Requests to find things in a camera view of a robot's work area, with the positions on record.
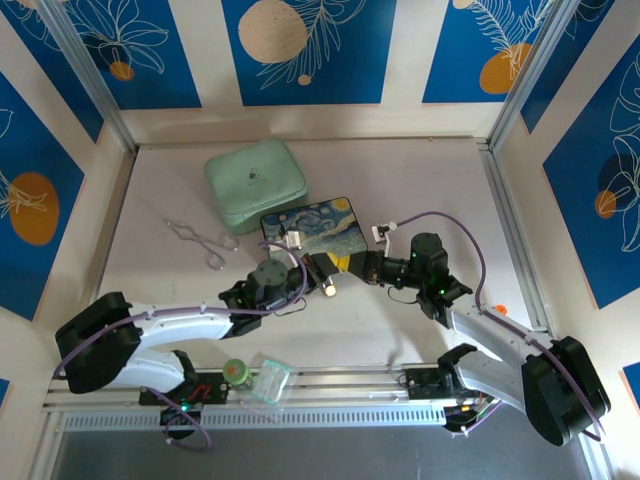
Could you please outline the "starry night print black box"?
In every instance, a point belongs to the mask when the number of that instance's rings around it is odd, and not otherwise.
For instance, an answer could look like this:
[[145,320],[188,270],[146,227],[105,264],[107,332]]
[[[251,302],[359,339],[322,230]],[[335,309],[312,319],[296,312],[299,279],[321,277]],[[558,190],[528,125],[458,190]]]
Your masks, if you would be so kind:
[[261,218],[261,229],[268,242],[285,244],[286,231],[299,231],[305,254],[331,253],[339,256],[367,250],[367,243],[347,197],[294,207]]

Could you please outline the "clear plastic tongs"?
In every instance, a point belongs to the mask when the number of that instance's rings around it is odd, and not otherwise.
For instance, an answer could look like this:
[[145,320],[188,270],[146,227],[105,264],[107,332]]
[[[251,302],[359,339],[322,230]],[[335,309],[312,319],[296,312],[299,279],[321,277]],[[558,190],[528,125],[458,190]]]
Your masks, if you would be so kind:
[[232,235],[222,233],[212,239],[197,233],[191,226],[179,224],[167,218],[163,218],[162,221],[181,241],[200,245],[206,252],[207,266],[214,271],[223,270],[226,264],[219,250],[235,252],[239,249],[240,242]]

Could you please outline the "small green-capped bottle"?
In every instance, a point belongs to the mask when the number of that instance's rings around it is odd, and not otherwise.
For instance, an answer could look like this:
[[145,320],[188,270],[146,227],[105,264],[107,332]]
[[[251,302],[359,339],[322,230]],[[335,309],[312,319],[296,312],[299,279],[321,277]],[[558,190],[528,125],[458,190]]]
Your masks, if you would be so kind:
[[240,359],[233,358],[228,360],[223,366],[222,375],[224,380],[234,388],[252,388],[252,372],[249,366]]

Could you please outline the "clear plastic box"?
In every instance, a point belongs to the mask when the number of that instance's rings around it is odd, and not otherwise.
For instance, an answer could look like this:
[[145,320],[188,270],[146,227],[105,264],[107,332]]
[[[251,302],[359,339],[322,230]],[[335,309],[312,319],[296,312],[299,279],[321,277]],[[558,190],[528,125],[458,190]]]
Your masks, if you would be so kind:
[[254,377],[251,396],[268,405],[277,405],[292,376],[292,367],[278,360],[265,358]]

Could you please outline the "mint green zip case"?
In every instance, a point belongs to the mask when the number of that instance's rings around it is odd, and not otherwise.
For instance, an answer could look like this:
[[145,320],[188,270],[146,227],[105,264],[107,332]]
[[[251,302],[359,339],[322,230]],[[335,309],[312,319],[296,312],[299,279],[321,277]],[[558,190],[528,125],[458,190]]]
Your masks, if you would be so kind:
[[204,166],[214,205],[235,235],[261,227],[263,216],[303,206],[308,182],[280,139],[266,139],[209,159]]

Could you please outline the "black connector module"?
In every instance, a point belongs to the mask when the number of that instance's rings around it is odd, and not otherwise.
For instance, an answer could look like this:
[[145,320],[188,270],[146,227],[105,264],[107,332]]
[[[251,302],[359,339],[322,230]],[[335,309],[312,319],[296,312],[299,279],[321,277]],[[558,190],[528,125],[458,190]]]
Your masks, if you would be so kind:
[[479,422],[482,412],[482,408],[474,405],[445,407],[444,428],[453,436],[465,436],[466,431],[472,429]]
[[187,409],[183,405],[179,405],[177,408],[168,406],[160,413],[160,425],[163,427],[194,427],[200,421],[201,412],[199,410]]

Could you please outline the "aluminium side rail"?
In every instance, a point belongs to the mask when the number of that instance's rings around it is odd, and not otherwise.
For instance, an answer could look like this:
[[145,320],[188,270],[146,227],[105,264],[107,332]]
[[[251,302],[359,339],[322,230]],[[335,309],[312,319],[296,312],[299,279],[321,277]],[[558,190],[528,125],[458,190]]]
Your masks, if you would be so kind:
[[480,144],[479,147],[480,157],[529,319],[536,330],[551,333],[553,330],[552,322],[520,228],[506,178],[501,171],[498,158],[489,146]]

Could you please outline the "long aluminium mounting rail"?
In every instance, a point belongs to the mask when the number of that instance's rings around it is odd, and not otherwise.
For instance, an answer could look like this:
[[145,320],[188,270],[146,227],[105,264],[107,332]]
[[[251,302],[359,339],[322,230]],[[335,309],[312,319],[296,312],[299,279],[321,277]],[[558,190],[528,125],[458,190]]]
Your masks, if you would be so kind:
[[[407,364],[398,368],[331,367],[323,369],[303,368],[294,371],[276,408],[337,406],[337,405],[416,405],[432,404],[442,407],[480,405],[489,401],[472,402],[470,399],[411,400],[405,387],[399,384],[401,374],[407,368],[435,367],[427,364]],[[522,388],[516,384],[497,386],[476,383],[469,389],[478,390],[518,409],[524,407]],[[45,408],[90,409],[129,406],[160,406],[163,401],[152,393],[139,388],[113,387],[86,394],[73,394],[63,381],[51,383],[45,395]]]

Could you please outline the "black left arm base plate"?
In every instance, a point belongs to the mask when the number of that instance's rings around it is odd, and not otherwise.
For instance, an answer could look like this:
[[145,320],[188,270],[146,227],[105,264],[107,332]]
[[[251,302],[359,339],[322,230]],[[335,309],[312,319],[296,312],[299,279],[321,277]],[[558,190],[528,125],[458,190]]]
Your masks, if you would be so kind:
[[221,373],[196,373],[189,376],[165,396],[178,405],[223,405],[227,401],[230,384]]

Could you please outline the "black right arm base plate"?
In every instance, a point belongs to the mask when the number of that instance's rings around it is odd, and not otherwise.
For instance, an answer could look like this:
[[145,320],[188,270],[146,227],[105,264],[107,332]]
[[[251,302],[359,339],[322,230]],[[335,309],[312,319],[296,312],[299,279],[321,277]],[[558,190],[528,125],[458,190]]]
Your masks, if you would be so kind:
[[399,384],[407,389],[411,400],[494,400],[491,395],[465,387],[455,374],[435,367],[407,368]]

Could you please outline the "aluminium frame post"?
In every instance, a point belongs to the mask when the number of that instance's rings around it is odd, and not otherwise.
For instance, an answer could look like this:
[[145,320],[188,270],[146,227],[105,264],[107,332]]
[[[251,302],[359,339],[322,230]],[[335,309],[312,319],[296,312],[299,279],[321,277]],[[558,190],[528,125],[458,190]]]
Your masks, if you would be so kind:
[[500,148],[512,124],[520,117],[522,106],[538,83],[549,60],[558,50],[558,44],[564,38],[567,27],[576,19],[581,3],[582,0],[554,0],[551,3],[549,16],[486,136],[486,150],[489,153],[494,154]]
[[57,0],[34,0],[36,10],[96,109],[130,154],[138,146],[120,109],[65,8]]

